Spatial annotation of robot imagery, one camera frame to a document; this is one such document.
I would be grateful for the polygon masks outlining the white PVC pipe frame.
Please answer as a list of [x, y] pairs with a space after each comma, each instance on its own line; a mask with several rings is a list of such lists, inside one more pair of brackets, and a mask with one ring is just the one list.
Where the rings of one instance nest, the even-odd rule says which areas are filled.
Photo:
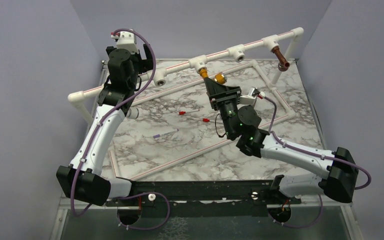
[[[266, 158], [247, 156], [237, 142], [223, 137], [223, 124], [202, 122], [203, 118], [222, 121], [211, 108], [198, 67], [208, 74], [223, 72], [227, 85], [239, 86], [247, 95], [254, 87], [265, 93], [257, 99], [255, 111], [261, 118], [259, 128], [279, 131], [292, 125], [299, 128], [299, 118], [307, 113], [304, 88], [295, 64], [281, 73], [276, 60], [249, 59], [251, 50], [267, 53], [279, 46], [288, 60], [304, 33], [297, 27], [260, 40], [238, 44], [225, 50], [200, 55], [188, 60], [159, 61], [156, 77], [164, 80], [158, 86], [141, 76], [148, 84], [132, 103], [137, 118], [125, 118], [117, 128], [103, 160], [101, 176], [134, 181], [217, 181], [271, 179], [280, 174], [302, 174], [301, 168]], [[180, 111], [200, 109], [185, 115]], [[157, 134], [178, 132], [154, 139]]]

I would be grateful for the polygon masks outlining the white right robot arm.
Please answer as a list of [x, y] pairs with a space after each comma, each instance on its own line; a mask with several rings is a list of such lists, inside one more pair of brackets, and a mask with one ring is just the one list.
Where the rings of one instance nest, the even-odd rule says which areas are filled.
[[230, 141], [245, 155], [273, 159], [308, 171], [297, 176], [281, 175], [268, 190], [269, 199], [280, 204], [298, 195], [325, 195], [340, 202], [351, 203], [356, 188], [359, 169], [349, 150], [338, 147], [335, 151], [306, 147], [280, 139], [271, 129], [259, 127], [262, 119], [251, 101], [265, 99], [257, 89], [242, 95], [239, 86], [227, 86], [205, 77], [204, 84], [211, 108], [219, 112], [225, 133]]

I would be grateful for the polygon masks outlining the orange water faucet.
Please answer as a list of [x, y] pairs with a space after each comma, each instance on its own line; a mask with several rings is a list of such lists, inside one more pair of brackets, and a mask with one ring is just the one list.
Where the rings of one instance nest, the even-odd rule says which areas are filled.
[[223, 72], [218, 72], [213, 75], [209, 75], [208, 70], [206, 68], [201, 68], [197, 72], [203, 79], [209, 78], [218, 84], [224, 85], [227, 83], [228, 78], [225, 76]]

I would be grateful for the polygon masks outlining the red capped white stick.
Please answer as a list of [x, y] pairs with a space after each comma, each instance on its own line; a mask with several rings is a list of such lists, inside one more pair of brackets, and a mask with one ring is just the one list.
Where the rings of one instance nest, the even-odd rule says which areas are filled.
[[188, 111], [179, 111], [178, 114], [181, 116], [181, 115], [186, 115], [186, 114], [191, 114], [191, 113], [195, 113], [195, 112], [199, 112], [200, 109], [193, 109], [193, 110], [188, 110]]

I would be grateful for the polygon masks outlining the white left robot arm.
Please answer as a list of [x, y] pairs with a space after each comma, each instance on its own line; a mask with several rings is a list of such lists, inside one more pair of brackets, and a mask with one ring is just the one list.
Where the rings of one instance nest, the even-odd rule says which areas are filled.
[[128, 47], [107, 47], [108, 77], [98, 94], [95, 115], [78, 153], [68, 166], [60, 166], [56, 178], [64, 195], [71, 200], [102, 206], [118, 198], [124, 205], [137, 200], [130, 180], [101, 176], [110, 143], [138, 92], [143, 90], [140, 74], [156, 67], [152, 48], [143, 45], [146, 58]]

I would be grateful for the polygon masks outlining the brown water faucet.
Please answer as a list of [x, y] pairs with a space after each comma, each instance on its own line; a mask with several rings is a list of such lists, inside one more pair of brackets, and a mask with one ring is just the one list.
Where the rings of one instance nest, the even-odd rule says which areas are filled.
[[290, 67], [290, 63], [288, 62], [288, 60], [285, 58], [285, 56], [282, 54], [282, 52], [280, 51], [280, 48], [279, 46], [275, 46], [271, 49], [271, 52], [277, 57], [278, 59], [278, 70], [280, 72], [285, 72], [289, 69]]

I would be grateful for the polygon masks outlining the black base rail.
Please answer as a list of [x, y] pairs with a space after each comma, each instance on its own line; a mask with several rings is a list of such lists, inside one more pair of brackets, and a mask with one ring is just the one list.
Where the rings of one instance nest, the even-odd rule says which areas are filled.
[[266, 217], [269, 209], [298, 205], [286, 197], [278, 180], [134, 181], [131, 199], [110, 198], [107, 207], [142, 218]]

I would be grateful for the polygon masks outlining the purple capped white stick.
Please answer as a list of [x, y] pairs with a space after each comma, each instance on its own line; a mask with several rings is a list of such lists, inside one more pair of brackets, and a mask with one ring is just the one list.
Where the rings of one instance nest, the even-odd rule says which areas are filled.
[[169, 131], [169, 132], [165, 132], [165, 133], [159, 133], [159, 134], [156, 134], [153, 136], [154, 139], [157, 139], [157, 138], [161, 138], [163, 136], [167, 136], [167, 135], [170, 135], [170, 134], [174, 134], [174, 133], [177, 133], [179, 130], [176, 129], [176, 130], [172, 130], [172, 131]]

